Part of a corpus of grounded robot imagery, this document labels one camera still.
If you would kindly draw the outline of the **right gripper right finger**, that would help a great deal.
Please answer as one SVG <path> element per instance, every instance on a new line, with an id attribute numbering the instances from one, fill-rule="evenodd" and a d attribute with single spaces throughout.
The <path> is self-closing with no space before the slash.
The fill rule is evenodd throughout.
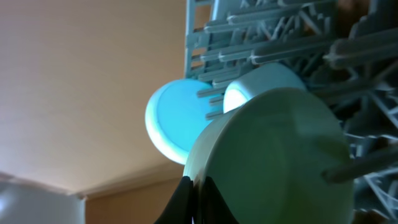
<path id="1" fill-rule="evenodd" d="M 214 180 L 206 177 L 200 192 L 201 222 L 203 224 L 238 224 Z"/>

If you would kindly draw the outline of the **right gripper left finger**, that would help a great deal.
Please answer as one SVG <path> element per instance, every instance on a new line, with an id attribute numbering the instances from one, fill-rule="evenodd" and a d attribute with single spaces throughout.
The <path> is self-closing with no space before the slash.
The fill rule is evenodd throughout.
<path id="1" fill-rule="evenodd" d="M 188 176 L 183 176 L 154 224 L 192 224 L 194 199 L 193 181 Z"/>

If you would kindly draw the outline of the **green small saucer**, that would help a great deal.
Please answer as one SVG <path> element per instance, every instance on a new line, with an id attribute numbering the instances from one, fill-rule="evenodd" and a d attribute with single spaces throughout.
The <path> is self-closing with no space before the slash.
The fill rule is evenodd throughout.
<path id="1" fill-rule="evenodd" d="M 347 164 L 349 146 L 329 108 L 295 88 L 267 91 L 212 121 L 184 175 L 212 180 L 231 212 L 221 223 L 345 224 L 353 183 L 328 184 L 323 171 Z"/>

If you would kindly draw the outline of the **light blue plate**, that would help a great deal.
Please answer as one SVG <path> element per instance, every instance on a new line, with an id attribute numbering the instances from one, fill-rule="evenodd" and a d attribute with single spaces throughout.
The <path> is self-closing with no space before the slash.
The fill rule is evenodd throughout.
<path id="1" fill-rule="evenodd" d="M 149 99 L 146 130 L 154 146 L 171 161 L 184 165 L 197 137 L 211 123 L 205 115 L 222 110 L 221 105 L 209 104 L 209 96 L 197 97 L 198 91 L 210 88 L 198 80 L 174 80 Z"/>

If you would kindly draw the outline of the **light blue bowl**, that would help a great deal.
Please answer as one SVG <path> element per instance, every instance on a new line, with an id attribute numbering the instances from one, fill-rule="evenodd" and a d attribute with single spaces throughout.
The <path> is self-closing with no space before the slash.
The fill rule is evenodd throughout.
<path id="1" fill-rule="evenodd" d="M 306 90 L 304 82 L 281 63 L 267 63 L 232 81 L 223 98 L 223 113 L 239 108 L 257 95 L 276 88 Z"/>

